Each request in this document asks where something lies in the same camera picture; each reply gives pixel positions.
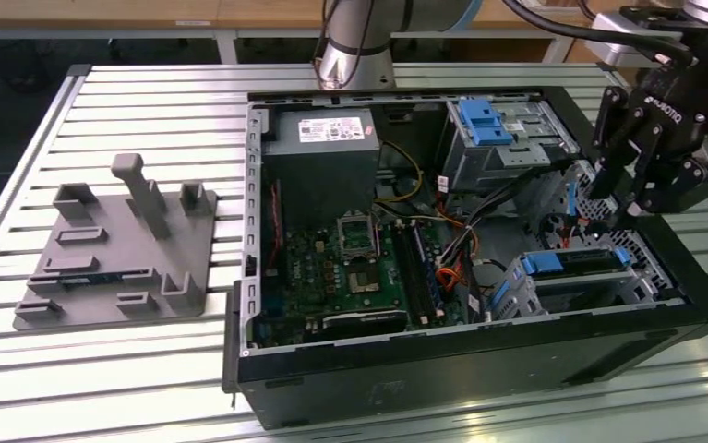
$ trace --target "gray plastic holder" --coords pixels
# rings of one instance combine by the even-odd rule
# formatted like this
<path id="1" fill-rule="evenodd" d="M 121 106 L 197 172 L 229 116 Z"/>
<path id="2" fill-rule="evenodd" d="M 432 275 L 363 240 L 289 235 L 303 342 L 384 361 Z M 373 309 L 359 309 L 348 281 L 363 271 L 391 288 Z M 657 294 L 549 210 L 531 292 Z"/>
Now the gray plastic holder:
<path id="1" fill-rule="evenodd" d="M 60 215 L 15 309 L 17 330 L 203 313 L 217 196 L 200 183 L 163 195 L 137 154 L 116 155 L 111 170 L 131 196 L 96 197 L 84 183 L 57 190 Z"/>

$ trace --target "slotted metal table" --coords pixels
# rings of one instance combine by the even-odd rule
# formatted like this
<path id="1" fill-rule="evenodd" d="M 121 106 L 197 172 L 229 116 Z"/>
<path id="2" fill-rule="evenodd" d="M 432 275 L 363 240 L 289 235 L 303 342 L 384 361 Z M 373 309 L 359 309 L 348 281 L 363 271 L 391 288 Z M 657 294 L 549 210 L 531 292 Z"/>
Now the slotted metal table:
<path id="1" fill-rule="evenodd" d="M 593 65 L 399 65 L 396 76 L 407 88 L 564 86 L 591 120 L 604 86 L 620 83 Z M 241 271 L 247 92 L 312 89 L 307 66 L 72 70 L 0 197 L 0 441 L 708 439 L 708 337 L 605 383 L 263 430 L 244 399 L 219 387 L 224 301 Z M 108 165 L 132 151 L 164 191 L 185 179 L 217 191 L 205 313 L 132 328 L 17 332 L 13 306 L 56 218 L 56 188 L 84 181 L 97 195 L 124 192 Z M 667 219 L 708 272 L 708 200 Z"/>

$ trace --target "motherboard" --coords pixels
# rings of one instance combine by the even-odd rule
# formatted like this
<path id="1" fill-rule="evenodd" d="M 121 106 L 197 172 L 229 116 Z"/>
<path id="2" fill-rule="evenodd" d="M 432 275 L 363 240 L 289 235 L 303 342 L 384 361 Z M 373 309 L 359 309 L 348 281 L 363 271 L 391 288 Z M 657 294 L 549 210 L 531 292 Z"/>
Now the motherboard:
<path id="1" fill-rule="evenodd" d="M 283 272 L 269 278 L 281 284 L 267 292 L 257 321 L 261 346 L 457 324 L 459 304 L 435 279 L 437 229 L 357 213 L 323 229 L 288 231 Z"/>

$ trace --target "blue drive bay latch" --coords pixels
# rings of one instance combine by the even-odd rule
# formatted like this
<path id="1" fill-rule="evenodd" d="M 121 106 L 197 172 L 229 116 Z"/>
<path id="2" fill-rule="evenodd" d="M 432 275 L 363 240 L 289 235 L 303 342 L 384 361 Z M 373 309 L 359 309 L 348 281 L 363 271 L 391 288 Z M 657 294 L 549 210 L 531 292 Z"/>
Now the blue drive bay latch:
<path id="1" fill-rule="evenodd" d="M 501 126 L 499 112 L 487 100 L 460 100 L 460 118 L 472 134 L 476 146 L 508 145 L 512 135 Z"/>

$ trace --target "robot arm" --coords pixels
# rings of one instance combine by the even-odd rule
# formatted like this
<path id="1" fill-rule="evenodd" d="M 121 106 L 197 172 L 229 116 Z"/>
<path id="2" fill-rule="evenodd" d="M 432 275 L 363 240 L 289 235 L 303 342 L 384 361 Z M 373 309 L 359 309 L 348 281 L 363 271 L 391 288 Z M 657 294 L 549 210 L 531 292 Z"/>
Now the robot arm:
<path id="1" fill-rule="evenodd" d="M 317 69 L 324 90 L 395 87 L 393 32 L 444 31 L 468 25 L 481 0 L 329 0 L 329 44 Z"/>
<path id="2" fill-rule="evenodd" d="M 617 22 L 621 31 L 677 40 L 695 57 L 691 66 L 649 70 L 629 93 L 617 87 L 604 92 L 588 196 L 617 197 L 609 224 L 627 227 L 635 216 L 680 212 L 708 198 L 708 1 L 688 0 L 684 10 L 624 7 L 597 16 L 593 26 L 613 29 Z M 589 48 L 616 65 L 629 63 L 635 51 L 605 43 Z M 632 176 L 624 172 L 631 163 Z"/>

